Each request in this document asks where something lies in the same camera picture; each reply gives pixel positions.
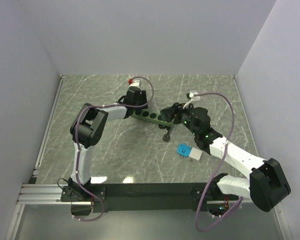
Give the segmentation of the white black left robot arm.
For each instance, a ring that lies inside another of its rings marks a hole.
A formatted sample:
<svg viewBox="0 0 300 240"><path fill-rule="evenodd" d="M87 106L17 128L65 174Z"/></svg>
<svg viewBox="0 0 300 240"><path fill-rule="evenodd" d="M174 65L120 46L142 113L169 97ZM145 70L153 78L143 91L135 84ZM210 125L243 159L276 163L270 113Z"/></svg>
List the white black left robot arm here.
<svg viewBox="0 0 300 240"><path fill-rule="evenodd" d="M137 86L130 86L124 96L109 105L85 103L70 127L74 143L73 170L68 188L78 201L86 200L92 193L91 162L94 146L101 140L106 123L130 117L138 108L148 107L147 93Z"/></svg>

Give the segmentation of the green power strip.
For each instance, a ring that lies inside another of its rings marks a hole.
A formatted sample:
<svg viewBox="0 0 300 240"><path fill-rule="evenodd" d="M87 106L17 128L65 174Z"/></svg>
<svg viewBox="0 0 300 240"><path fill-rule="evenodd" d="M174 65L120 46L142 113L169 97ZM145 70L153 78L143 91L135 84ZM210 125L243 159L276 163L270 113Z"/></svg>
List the green power strip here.
<svg viewBox="0 0 300 240"><path fill-rule="evenodd" d="M155 112L150 112L146 109L137 109L133 112L131 115L132 118L135 118L137 120L157 124L157 125L163 125L172 127L174 125L173 122L166 122L162 120L161 115Z"/></svg>

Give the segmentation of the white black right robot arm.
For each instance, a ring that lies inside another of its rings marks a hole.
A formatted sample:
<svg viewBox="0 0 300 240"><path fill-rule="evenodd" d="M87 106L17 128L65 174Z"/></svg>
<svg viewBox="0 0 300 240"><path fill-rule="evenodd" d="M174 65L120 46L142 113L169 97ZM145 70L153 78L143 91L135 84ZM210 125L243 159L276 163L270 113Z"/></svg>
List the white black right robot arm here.
<svg viewBox="0 0 300 240"><path fill-rule="evenodd" d="M160 111L161 119L184 125L194 136L200 150L224 159L243 174L233 177L227 173L215 176L208 187L208 196L220 200L225 195L251 199L262 211L269 212L291 193L291 188L280 163L274 158L265 160L252 155L227 139L210 124L208 111L192 104L184 107L174 103Z"/></svg>

